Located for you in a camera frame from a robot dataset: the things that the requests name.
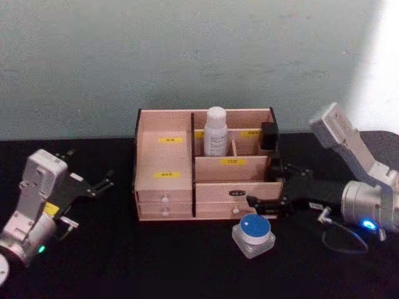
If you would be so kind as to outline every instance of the black cable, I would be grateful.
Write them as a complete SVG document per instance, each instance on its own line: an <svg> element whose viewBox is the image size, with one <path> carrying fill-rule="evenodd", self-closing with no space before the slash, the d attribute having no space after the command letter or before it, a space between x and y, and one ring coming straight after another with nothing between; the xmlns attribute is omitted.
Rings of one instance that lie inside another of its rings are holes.
<svg viewBox="0 0 399 299"><path fill-rule="evenodd" d="M368 252L368 245L366 244L366 242L364 242L364 240L358 234L356 234L354 231L348 229L344 225L339 224L338 222L331 221L331 224L337 226L338 228L343 229L344 231L346 231L349 234L351 234L352 236L354 236L361 243L363 250L352 250L352 249L337 248L337 247L331 246L326 241L326 236L327 236L326 230L323 231L323 234L322 234L322 242L323 242L324 246L326 246L328 249L338 252L340 254L366 254Z"/></svg>

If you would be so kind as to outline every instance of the plastic container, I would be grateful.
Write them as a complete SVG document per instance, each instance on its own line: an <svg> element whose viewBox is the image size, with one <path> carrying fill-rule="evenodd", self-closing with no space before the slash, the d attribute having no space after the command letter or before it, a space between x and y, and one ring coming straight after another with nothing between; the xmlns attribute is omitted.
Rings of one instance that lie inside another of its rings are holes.
<svg viewBox="0 0 399 299"><path fill-rule="evenodd" d="M206 114L204 154L205 156L226 156L227 145L226 110L221 107L212 107Z"/></svg>
<svg viewBox="0 0 399 299"><path fill-rule="evenodd" d="M233 226L231 235L248 259L272 249L276 241L270 222L257 214L245 215L239 224Z"/></svg>

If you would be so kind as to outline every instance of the wooden drawer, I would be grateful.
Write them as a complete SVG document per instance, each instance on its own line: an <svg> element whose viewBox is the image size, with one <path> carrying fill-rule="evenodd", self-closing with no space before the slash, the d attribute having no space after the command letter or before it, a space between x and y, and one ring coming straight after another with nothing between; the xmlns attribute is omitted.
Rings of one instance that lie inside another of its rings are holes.
<svg viewBox="0 0 399 299"><path fill-rule="evenodd" d="M171 191L137 191L137 201L147 203L166 204L169 202L191 203L193 192L190 190Z"/></svg>
<svg viewBox="0 0 399 299"><path fill-rule="evenodd" d="M246 202L198 202L196 216L202 219L240 219L243 215L256 213Z"/></svg>
<svg viewBox="0 0 399 299"><path fill-rule="evenodd" d="M187 219L192 217L192 203L169 203L169 204L149 204L141 203L138 205L140 219L143 220L162 220L162 219Z"/></svg>
<svg viewBox="0 0 399 299"><path fill-rule="evenodd" d="M247 196L275 201L279 198L282 183L198 183L197 202L246 202Z"/></svg>

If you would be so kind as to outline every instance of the black table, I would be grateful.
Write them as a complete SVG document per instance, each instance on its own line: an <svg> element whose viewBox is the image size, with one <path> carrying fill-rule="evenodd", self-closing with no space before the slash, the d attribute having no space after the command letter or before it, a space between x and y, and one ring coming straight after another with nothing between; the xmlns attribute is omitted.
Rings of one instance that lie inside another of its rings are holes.
<svg viewBox="0 0 399 299"><path fill-rule="evenodd" d="M399 169L399 136L362 134L381 162ZM248 260L231 238L237 221L138 223L132 201L133 140L8 141L0 143L0 225L13 212L26 158L39 148L77 150L69 169L90 183L115 170L115 187L94 202L73 206L80 227L53 244L0 291L6 298L398 298L399 237L368 235L367 255L340 255L321 243L314 212L272 221L275 247ZM312 134L281 136L286 161L315 177L347 182L345 163Z"/></svg>

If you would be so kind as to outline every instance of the light green wall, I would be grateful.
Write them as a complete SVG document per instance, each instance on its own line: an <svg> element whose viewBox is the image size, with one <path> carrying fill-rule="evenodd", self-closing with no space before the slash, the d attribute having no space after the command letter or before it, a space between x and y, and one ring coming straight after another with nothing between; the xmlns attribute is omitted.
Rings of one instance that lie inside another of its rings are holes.
<svg viewBox="0 0 399 299"><path fill-rule="evenodd" d="M132 136L138 108L345 102L372 0L0 1L0 139Z"/></svg>

